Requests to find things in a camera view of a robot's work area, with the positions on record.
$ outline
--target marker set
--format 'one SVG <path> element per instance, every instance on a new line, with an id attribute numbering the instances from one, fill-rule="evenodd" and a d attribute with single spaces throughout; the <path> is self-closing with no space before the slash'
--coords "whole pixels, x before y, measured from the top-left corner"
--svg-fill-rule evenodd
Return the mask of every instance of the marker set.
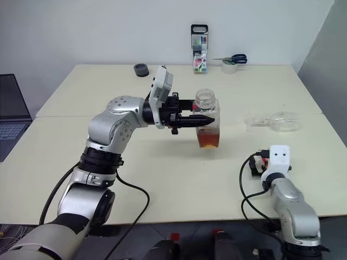
<path id="1" fill-rule="evenodd" d="M 208 26 L 205 24 L 192 24 L 191 47 L 193 49 L 194 73 L 207 72 Z"/>

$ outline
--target robotic arm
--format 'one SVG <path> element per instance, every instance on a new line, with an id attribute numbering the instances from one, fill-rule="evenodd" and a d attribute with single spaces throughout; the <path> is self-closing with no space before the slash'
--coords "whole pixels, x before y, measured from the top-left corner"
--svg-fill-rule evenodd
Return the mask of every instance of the robotic arm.
<path id="1" fill-rule="evenodd" d="M 303 194 L 288 178 L 290 148 L 273 145 L 269 151 L 268 168 L 262 174 L 263 188 L 270 189 L 272 206 L 280 217 L 287 260 L 319 260 L 321 251 L 319 219 Z"/>
<path id="2" fill-rule="evenodd" d="M 172 79 L 165 67 L 159 67 L 145 100 L 117 97 L 93 118 L 86 148 L 59 202 L 57 218 L 33 229 L 1 255 L 1 260 L 72 259 L 90 228 L 102 225 L 110 215 L 115 195 L 108 187 L 124 163 L 121 154 L 136 128 L 168 126 L 172 134 L 178 134 L 178 128 L 214 121 L 204 115 L 181 116 L 182 110 L 192 111 L 193 100 L 179 100 L 178 93 L 168 96 Z"/>

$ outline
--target white table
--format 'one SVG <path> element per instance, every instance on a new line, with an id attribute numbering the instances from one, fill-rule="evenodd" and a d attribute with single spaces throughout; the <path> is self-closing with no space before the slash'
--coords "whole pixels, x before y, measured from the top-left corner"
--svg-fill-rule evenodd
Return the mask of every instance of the white table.
<path id="1" fill-rule="evenodd" d="M 149 76 L 137 77 L 132 65 L 77 65 L 36 116 L 94 116 L 117 96 L 146 97 L 158 66 L 149 68 Z M 224 113 L 321 113 L 291 66 L 240 66 L 232 75 L 214 66 L 206 75 L 194 74 L 191 66 L 167 68 L 171 93 L 194 99 L 199 89 L 210 88 Z"/>
<path id="2" fill-rule="evenodd" d="M 79 159 L 90 116 L 37 118 L 0 165 L 0 223 L 37 224 L 44 203 L 60 177 Z M 221 125 L 220 147 L 198 148 L 194 129 L 154 126 L 137 129 L 119 169 L 126 181 L 146 189 L 151 204 L 141 223 L 189 220 L 243 219 L 238 177 L 243 161 L 272 144 L 291 146 L 290 176 L 320 216 L 347 214 L 347 149 L 322 114 L 301 115 L 303 128 L 277 133 L 257 127 L 246 132 L 243 117 L 230 115 Z M 56 216 L 59 190 L 47 215 Z M 261 190 L 260 180 L 244 172 L 247 194 Z M 131 223 L 143 208 L 145 196 L 116 182 L 116 200 L 107 223 Z M 270 217 L 268 195 L 253 199 Z M 247 209 L 250 217 L 259 216 Z"/>

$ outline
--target plastic bottle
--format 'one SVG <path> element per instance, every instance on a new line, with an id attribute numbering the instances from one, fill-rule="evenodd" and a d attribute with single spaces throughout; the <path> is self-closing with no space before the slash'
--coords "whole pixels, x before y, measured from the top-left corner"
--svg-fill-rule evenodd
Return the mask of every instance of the plastic bottle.
<path id="1" fill-rule="evenodd" d="M 220 136 L 220 107 L 212 90 L 200 89 L 196 93 L 193 113 L 215 119 L 207 126 L 197 127 L 196 134 L 200 148 L 217 148 Z"/>

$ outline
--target scissors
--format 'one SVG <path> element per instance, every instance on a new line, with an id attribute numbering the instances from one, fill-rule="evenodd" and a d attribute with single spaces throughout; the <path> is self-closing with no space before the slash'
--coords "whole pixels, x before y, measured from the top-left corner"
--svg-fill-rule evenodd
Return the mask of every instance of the scissors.
<path id="1" fill-rule="evenodd" d="M 226 61 L 232 65 L 246 64 L 247 63 L 247 56 L 246 56 L 246 54 L 235 54 L 231 57 L 226 57 L 226 58 L 214 58 L 214 60 Z"/>

